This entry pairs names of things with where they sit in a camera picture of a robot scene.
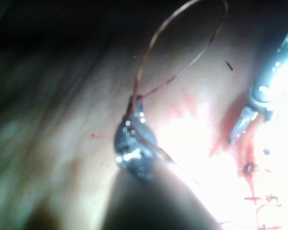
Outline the right arm needle driver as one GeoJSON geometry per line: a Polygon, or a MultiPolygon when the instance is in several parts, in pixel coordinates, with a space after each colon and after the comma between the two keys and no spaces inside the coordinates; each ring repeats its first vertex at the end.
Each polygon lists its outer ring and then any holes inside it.
{"type": "Polygon", "coordinates": [[[288,33],[282,44],[266,62],[249,91],[249,105],[264,115],[264,121],[274,119],[279,100],[288,90],[288,33]]]}

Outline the left arm needle driver jaw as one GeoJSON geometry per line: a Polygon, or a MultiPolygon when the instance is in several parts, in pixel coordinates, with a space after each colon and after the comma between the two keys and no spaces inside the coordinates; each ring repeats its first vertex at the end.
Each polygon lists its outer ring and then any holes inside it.
{"type": "Polygon", "coordinates": [[[126,118],[131,119],[135,115],[135,108],[134,108],[134,96],[131,95],[129,97],[128,106],[126,110],[126,118]]]}
{"type": "Polygon", "coordinates": [[[135,116],[139,118],[144,117],[144,106],[142,99],[137,99],[136,101],[135,116]]]}

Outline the right arm needle driver jaw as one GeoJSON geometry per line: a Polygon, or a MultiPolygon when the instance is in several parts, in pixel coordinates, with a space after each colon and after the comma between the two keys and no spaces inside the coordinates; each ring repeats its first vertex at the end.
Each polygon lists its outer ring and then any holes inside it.
{"type": "Polygon", "coordinates": [[[244,107],[239,119],[237,120],[236,124],[234,125],[233,129],[230,132],[230,135],[228,137],[229,143],[234,143],[237,139],[240,138],[243,131],[245,131],[246,127],[249,123],[249,108],[244,107]]]}
{"type": "Polygon", "coordinates": [[[245,111],[242,115],[242,133],[244,134],[250,123],[257,117],[256,111],[245,111]]]}

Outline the left arm needle driver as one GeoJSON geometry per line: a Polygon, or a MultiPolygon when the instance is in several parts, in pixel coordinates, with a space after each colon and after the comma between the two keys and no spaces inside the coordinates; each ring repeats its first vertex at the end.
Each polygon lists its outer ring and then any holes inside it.
{"type": "Polygon", "coordinates": [[[158,152],[152,130],[133,115],[124,115],[114,137],[116,163],[140,180],[151,180],[158,152]]]}

